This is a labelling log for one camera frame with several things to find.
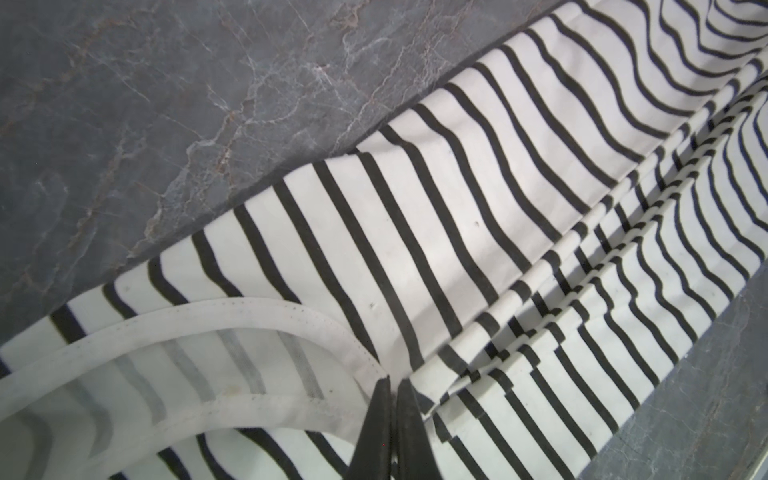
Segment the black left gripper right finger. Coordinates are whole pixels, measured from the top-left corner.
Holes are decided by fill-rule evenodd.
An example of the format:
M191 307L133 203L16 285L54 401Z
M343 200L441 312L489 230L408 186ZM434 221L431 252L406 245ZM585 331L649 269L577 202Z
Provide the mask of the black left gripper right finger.
M442 478L409 379L402 380L397 389L394 434L398 479Z

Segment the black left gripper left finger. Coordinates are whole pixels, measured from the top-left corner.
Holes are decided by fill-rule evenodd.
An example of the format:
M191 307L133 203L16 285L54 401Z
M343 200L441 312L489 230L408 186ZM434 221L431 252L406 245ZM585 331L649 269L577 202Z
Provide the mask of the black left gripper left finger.
M385 480L391 473L391 383L377 381L344 480Z

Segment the black white striped tank top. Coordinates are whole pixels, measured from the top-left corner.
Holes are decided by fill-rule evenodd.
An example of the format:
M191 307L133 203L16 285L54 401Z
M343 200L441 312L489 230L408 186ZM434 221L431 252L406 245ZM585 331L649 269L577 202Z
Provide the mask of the black white striped tank top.
M767 5L570 1L1 346L5 479L571 479L767 259Z

